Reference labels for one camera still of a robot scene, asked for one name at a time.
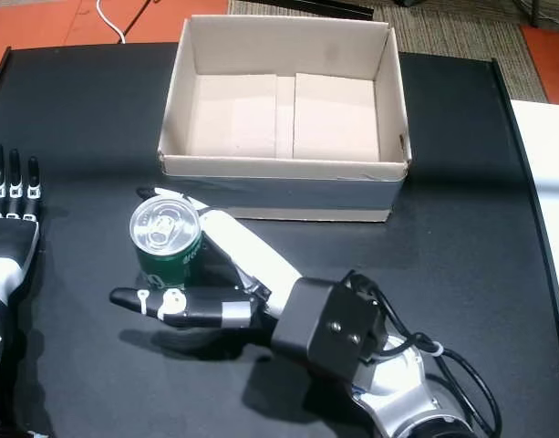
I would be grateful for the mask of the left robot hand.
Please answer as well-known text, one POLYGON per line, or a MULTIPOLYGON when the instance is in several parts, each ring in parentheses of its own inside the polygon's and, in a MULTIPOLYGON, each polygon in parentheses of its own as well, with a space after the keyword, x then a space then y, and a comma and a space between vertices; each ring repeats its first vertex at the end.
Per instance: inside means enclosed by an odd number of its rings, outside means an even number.
POLYGON ((42 183, 37 157, 22 173, 17 149, 0 145, 0 302, 7 304, 22 286, 40 237, 42 183))

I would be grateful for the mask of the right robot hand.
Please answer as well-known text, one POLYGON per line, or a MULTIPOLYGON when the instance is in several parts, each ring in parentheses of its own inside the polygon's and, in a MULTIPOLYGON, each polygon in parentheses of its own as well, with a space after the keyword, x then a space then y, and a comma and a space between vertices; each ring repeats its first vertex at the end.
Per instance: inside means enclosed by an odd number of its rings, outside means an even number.
POLYGON ((112 304, 175 328, 239 329, 257 311, 281 317, 301 274, 234 217, 182 193, 139 188, 141 204, 129 220, 149 287, 117 287, 112 304), (208 244, 231 265, 236 284, 208 287, 196 278, 208 244))

